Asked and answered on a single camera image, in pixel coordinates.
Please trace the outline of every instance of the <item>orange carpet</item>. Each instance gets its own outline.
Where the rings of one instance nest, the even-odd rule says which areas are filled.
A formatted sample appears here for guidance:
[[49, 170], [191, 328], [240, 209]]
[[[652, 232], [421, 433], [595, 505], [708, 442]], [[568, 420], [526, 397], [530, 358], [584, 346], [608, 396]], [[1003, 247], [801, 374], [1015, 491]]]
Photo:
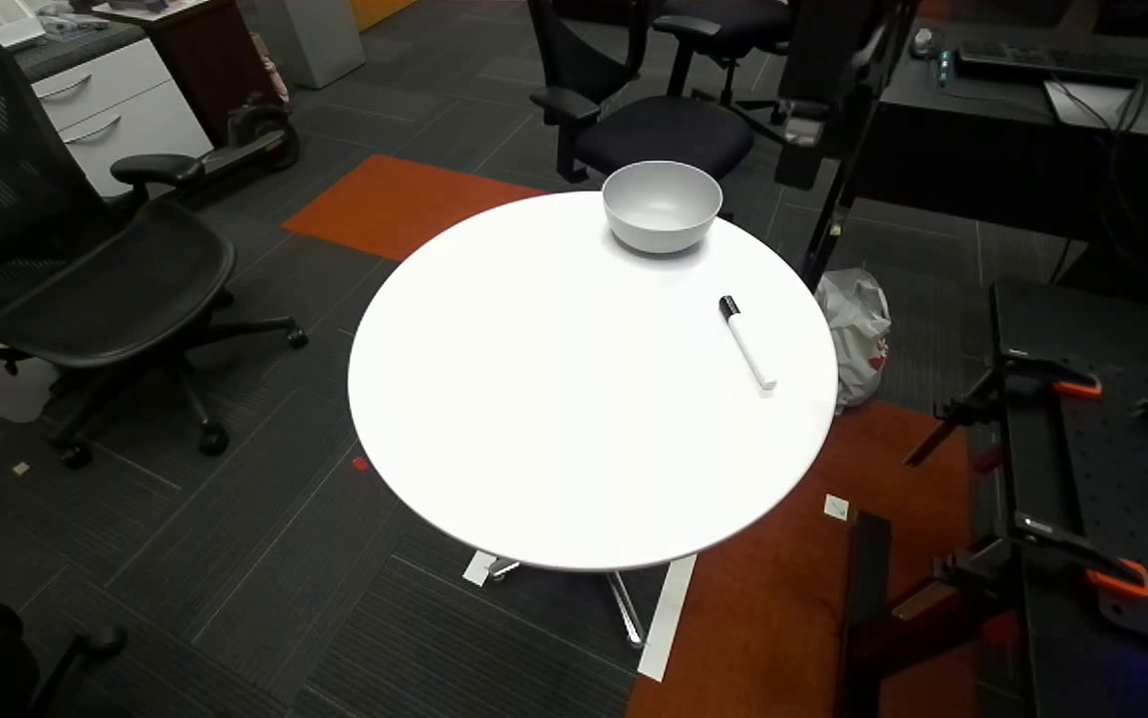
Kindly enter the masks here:
[[299, 208], [283, 225], [292, 233], [342, 243], [350, 252], [398, 261], [442, 225], [523, 196], [539, 191], [396, 154], [372, 154], [333, 188]]
[[[932, 420], [865, 406], [837, 420], [803, 481], [758, 527], [697, 557], [664, 681], [636, 679], [631, 718], [791, 715], [829, 718], [843, 604], [850, 523], [826, 494], [891, 523], [888, 595], [968, 541], [968, 451], [954, 433], [924, 467], [902, 467]], [[885, 718], [968, 718], [968, 644], [885, 681]]]

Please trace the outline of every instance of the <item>plastic bag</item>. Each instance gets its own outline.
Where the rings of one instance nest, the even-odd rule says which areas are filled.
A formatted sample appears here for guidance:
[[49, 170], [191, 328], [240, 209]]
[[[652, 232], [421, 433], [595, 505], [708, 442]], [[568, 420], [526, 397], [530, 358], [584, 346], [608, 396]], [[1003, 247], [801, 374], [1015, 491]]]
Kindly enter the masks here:
[[839, 396], [837, 406], [862, 406], [879, 390], [888, 368], [888, 295], [865, 268], [826, 272], [818, 303], [837, 344]]

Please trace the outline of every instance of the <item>drawer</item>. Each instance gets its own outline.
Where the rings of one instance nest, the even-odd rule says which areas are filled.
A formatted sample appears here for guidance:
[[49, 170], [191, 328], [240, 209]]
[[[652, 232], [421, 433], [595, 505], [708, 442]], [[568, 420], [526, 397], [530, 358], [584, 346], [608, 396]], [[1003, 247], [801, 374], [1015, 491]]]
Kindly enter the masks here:
[[211, 139], [191, 115], [174, 82], [158, 82], [110, 111], [59, 132], [69, 152], [89, 170], [98, 196], [122, 196], [126, 182], [110, 178], [110, 162], [122, 154], [208, 154]]
[[152, 49], [152, 38], [135, 38], [109, 57], [95, 57], [81, 66], [42, 77], [33, 92], [42, 98], [42, 111], [63, 132], [95, 111], [109, 111], [155, 82], [170, 80], [167, 65]]

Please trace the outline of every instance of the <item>white bowl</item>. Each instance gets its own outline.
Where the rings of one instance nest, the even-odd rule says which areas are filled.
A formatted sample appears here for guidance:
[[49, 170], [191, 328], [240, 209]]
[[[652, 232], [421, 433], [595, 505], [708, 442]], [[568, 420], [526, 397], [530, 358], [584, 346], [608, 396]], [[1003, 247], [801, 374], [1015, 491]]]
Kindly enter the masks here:
[[704, 239], [726, 191], [693, 162], [643, 160], [604, 176], [600, 200], [617, 243], [672, 255]]

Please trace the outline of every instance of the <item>pen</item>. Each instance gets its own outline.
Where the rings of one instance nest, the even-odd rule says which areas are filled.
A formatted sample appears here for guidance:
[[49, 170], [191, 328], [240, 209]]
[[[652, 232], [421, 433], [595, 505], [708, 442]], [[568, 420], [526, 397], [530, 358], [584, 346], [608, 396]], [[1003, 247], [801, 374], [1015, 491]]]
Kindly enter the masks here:
[[754, 374], [764, 390], [772, 390], [772, 386], [778, 386], [772, 374], [758, 362], [758, 352], [744, 344], [741, 305], [736, 305], [734, 295], [720, 295], [720, 317], [726, 317], [726, 328], [729, 328], [729, 334], [734, 334], [734, 344], [736, 344], [750, 374]]

